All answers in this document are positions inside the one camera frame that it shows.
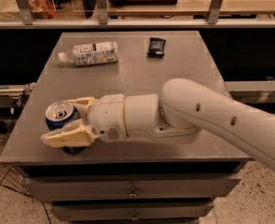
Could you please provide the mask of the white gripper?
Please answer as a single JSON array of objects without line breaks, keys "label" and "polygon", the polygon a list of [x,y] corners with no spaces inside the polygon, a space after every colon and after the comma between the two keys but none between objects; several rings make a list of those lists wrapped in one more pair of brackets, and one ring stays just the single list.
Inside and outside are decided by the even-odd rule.
[{"label": "white gripper", "polygon": [[[123,94],[105,95],[96,99],[92,96],[69,99],[80,116],[87,116],[89,125],[105,143],[120,142],[127,139],[124,121]],[[50,147],[88,147],[95,135],[89,125],[74,121],[60,129],[44,133],[41,141]]]}]

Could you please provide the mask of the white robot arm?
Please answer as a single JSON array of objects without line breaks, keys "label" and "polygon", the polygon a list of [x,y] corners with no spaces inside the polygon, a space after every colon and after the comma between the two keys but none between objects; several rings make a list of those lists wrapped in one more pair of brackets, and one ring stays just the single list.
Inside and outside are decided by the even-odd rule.
[{"label": "white robot arm", "polygon": [[62,100],[47,108],[46,123],[41,140],[55,148],[88,147],[97,139],[185,144],[205,130],[275,173],[275,115],[188,79],[171,79],[158,94]]}]

